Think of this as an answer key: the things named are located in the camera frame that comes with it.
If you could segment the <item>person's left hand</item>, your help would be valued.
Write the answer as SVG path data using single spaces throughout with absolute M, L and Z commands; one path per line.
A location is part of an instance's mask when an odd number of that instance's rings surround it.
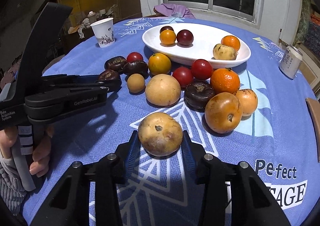
M 44 176 L 49 170 L 49 160 L 51 151 L 51 139 L 54 135 L 54 127 L 49 125 L 45 129 L 43 138 L 33 151 L 33 162 L 29 172 L 37 177 Z M 17 127 L 12 126 L 1 130 L 1 154 L 3 158 L 11 158 L 11 148 L 16 143 L 18 136 Z

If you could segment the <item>grey knit sleeve forearm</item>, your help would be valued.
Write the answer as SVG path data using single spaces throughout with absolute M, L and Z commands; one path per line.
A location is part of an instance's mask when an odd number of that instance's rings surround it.
M 1 154 L 1 197 L 14 216 L 20 212 L 21 205 L 27 195 L 14 160 L 4 158 Z

